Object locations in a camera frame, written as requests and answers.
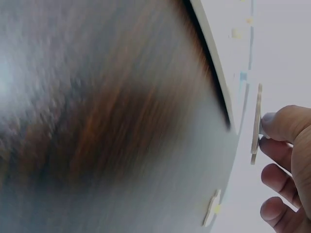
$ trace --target finger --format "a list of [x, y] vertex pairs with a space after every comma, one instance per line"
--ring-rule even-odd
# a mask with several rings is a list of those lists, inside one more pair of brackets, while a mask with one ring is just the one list
[[262, 182], [273, 189], [296, 208], [301, 207], [301, 201], [294, 180], [276, 164], [266, 166], [261, 173]]
[[272, 139], [293, 143], [300, 132], [311, 125], [311, 109], [295, 105], [286, 106], [276, 114], [264, 115], [261, 124]]
[[260, 149], [285, 170], [292, 172], [291, 160], [293, 148], [286, 142], [279, 142], [263, 137], [259, 142]]
[[295, 212], [281, 198], [270, 198], [261, 207], [260, 215], [277, 233], [283, 233]]

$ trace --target white background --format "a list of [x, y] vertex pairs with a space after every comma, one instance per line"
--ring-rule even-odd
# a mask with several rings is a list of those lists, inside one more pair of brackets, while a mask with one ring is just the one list
[[[311, 107], [311, 2], [256, 0], [253, 77], [263, 83], [262, 111], [296, 104]], [[244, 119], [236, 161], [213, 233], [272, 233], [259, 215], [261, 204], [276, 194], [260, 180], [271, 161], [258, 153], [250, 166], [254, 95]]]

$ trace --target blurry wooden surface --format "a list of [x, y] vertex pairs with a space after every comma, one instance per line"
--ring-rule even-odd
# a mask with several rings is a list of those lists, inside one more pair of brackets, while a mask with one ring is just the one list
[[0, 0], [0, 232], [189, 233], [226, 125], [190, 5]]

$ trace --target hand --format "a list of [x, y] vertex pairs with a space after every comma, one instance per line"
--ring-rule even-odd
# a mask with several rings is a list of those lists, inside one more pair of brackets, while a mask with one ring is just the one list
[[262, 119], [260, 149], [276, 164], [266, 166], [262, 182], [299, 210], [296, 213], [280, 198], [270, 198], [261, 207], [261, 217], [277, 233], [311, 232], [311, 109], [287, 106]]

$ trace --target wooden toy piece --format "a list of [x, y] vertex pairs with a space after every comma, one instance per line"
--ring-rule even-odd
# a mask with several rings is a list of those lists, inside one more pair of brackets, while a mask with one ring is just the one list
[[248, 23], [250, 25], [253, 25], [253, 22], [254, 22], [253, 17], [250, 17], [250, 18], [246, 19], [246, 23]]
[[233, 28], [231, 29], [231, 38], [242, 39], [242, 33], [240, 32], [239, 29]]
[[255, 111], [255, 121], [254, 121], [254, 131], [253, 131], [253, 141], [252, 141], [252, 159], [251, 165], [255, 164], [256, 155], [259, 146], [259, 134], [262, 132], [261, 129], [261, 94], [262, 94], [262, 84], [258, 85], [258, 93], [257, 93], [257, 103], [256, 103], [256, 111]]
[[207, 214], [205, 216], [203, 226], [208, 227], [212, 220], [214, 219], [215, 215], [219, 214], [220, 212], [220, 195], [221, 195], [221, 190], [218, 189], [215, 193], [215, 195], [211, 198], [209, 205], [208, 205], [208, 210]]

